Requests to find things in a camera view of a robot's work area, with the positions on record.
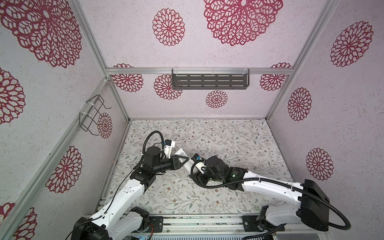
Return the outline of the white remote control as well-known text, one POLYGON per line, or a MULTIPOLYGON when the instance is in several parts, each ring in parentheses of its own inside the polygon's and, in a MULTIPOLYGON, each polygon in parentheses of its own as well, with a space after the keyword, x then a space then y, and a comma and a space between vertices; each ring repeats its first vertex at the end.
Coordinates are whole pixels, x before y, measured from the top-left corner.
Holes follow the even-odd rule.
POLYGON ((181 169, 185 170, 186 173, 190 175, 194 161, 186 154, 182 148, 178 149, 175 154, 177 156, 182 156, 179 158, 179 162, 182 164, 181 169))

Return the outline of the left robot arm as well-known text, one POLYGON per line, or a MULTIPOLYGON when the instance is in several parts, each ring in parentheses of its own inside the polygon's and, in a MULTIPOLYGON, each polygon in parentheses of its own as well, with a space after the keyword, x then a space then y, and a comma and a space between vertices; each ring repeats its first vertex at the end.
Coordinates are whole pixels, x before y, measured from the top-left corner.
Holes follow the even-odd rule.
POLYGON ((132 232, 146 230, 150 224, 147 211, 134 207, 125 218, 122 216, 160 172, 178 170, 190 160, 187 156, 171 155, 171 151, 150 147, 142 153, 123 188, 90 218, 81 217, 68 237, 72 240, 122 240, 132 232))

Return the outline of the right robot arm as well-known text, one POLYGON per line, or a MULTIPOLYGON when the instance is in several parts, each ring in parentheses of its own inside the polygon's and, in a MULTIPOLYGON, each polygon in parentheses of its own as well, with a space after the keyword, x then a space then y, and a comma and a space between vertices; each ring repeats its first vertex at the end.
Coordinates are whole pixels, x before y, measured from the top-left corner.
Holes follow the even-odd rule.
POLYGON ((301 184, 263 177, 247 169, 229 167, 216 156, 204 160, 195 154, 191 162, 191 177, 201 187, 214 181, 233 191, 258 193, 284 202, 281 206, 261 208, 254 218, 257 232, 284 224, 304 224, 322 232, 329 229, 329 198, 313 181, 301 184))

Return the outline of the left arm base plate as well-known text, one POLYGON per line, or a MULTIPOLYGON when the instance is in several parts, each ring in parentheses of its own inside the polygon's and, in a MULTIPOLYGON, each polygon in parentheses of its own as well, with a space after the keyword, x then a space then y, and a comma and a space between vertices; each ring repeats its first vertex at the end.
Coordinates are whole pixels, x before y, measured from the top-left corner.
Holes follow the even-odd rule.
POLYGON ((162 233, 164 226, 164 217, 162 216, 149 216, 145 220, 144 227, 141 230, 137 230, 138 233, 162 233))

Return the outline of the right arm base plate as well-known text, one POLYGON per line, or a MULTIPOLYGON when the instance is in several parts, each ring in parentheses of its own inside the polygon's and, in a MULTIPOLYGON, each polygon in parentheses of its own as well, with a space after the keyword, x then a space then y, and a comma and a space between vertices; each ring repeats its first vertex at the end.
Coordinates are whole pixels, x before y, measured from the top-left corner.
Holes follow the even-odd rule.
POLYGON ((243 222, 245 232, 258 232, 258 233, 262 233, 265 231, 270 232, 272 230, 277 229, 279 226, 282 226, 282 227, 278 229, 278 231, 284 231, 285 225, 286 225, 286 224, 282 224, 282 225, 275 226, 269 223, 265 219, 259 219, 258 215, 242 216, 242 222, 243 222))

